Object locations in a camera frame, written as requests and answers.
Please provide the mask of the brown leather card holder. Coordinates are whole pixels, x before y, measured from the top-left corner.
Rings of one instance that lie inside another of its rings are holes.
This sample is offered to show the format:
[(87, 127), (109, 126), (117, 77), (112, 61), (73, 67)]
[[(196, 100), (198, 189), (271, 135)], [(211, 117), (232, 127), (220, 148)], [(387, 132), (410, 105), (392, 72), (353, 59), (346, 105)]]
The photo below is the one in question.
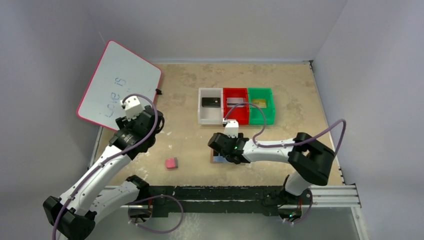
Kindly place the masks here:
[(210, 153), (210, 163), (212, 163), (212, 164), (232, 164), (232, 162), (228, 161), (219, 152), (217, 152), (213, 149), (211, 150), (211, 153)]

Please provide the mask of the red plastic bin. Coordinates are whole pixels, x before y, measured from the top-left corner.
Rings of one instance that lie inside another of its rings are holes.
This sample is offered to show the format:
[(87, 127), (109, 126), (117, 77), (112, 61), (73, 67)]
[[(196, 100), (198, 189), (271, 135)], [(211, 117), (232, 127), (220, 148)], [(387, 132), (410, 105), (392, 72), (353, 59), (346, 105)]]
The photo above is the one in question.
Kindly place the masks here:
[[(248, 90), (247, 88), (223, 88), (223, 116), (232, 109), (232, 107), (226, 107), (226, 98), (244, 98), (244, 102), (248, 102)], [(240, 125), (249, 124), (250, 107), (248, 105), (237, 106), (227, 117), (230, 120), (237, 120)]]

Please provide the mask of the pink eraser block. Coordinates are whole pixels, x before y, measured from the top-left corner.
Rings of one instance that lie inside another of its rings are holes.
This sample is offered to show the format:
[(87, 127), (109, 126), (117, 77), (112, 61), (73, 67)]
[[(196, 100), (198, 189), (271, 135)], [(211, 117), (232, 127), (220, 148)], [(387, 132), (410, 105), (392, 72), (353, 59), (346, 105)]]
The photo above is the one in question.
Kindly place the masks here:
[(178, 159), (176, 157), (168, 158), (165, 160), (165, 167), (168, 170), (173, 170), (178, 168)]

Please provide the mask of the white plastic bin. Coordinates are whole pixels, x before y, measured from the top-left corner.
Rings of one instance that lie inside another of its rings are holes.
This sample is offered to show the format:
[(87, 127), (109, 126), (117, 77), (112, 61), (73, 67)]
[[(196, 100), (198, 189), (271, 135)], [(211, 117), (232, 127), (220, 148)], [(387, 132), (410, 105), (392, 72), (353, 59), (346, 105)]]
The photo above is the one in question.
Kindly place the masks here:
[[(213, 98), (217, 101), (217, 106), (203, 106), (203, 98)], [(223, 89), (200, 87), (198, 89), (197, 119), (200, 125), (222, 125), (223, 109)]]

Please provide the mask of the black VIP card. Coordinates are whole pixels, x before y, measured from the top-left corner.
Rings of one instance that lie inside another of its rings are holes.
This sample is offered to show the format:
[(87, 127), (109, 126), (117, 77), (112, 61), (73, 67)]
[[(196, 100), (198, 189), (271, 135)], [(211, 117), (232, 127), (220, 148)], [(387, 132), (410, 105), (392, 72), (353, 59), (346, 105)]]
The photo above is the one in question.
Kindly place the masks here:
[(201, 106), (203, 108), (220, 108), (221, 99), (219, 97), (202, 97)]

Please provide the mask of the green plastic bin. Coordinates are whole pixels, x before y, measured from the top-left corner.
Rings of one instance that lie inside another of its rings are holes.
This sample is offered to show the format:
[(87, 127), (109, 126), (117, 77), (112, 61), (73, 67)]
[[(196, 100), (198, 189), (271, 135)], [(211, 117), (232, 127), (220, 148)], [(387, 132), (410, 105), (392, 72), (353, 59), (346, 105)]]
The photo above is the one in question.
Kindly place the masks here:
[[(260, 108), (264, 113), (266, 124), (272, 125), (275, 121), (276, 108), (274, 103), (274, 96), (271, 88), (258, 88), (249, 87), (247, 89), (248, 102), (252, 103), (252, 99), (266, 99), (267, 108)], [(262, 125), (264, 118), (258, 108), (252, 105), (249, 106), (249, 124)]]

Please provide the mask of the pink framed whiteboard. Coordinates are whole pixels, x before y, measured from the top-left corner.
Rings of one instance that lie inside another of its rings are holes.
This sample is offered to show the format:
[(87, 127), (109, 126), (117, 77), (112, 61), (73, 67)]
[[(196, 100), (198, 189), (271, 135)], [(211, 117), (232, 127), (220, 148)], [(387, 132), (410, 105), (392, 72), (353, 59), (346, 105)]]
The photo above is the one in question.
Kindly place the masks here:
[(125, 116), (120, 101), (129, 94), (155, 100), (162, 71), (120, 43), (110, 40), (88, 83), (76, 114), (81, 119), (117, 130)]

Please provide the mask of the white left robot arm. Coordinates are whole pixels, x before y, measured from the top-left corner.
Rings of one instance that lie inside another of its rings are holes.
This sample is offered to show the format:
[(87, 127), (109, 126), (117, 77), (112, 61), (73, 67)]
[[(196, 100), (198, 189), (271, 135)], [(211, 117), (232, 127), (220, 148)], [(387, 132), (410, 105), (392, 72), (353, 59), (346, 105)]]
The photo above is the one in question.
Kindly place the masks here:
[(146, 106), (135, 119), (119, 117), (116, 123), (119, 129), (87, 172), (60, 197), (49, 196), (44, 201), (44, 212), (53, 227), (52, 239), (57, 232), (69, 240), (84, 240), (90, 235), (101, 212), (106, 211), (98, 195), (123, 167), (155, 144), (165, 119), (162, 112)]

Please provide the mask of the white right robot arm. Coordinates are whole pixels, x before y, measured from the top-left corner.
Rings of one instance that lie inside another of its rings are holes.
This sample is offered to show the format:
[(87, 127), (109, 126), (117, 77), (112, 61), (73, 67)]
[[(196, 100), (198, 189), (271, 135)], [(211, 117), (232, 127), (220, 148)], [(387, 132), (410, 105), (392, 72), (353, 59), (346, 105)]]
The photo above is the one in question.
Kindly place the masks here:
[(336, 153), (305, 132), (296, 137), (277, 141), (257, 141), (239, 133), (230, 137), (216, 132), (207, 144), (212, 150), (233, 164), (261, 161), (289, 164), (294, 168), (281, 189), (280, 196), (288, 204), (294, 203), (312, 185), (326, 186)]

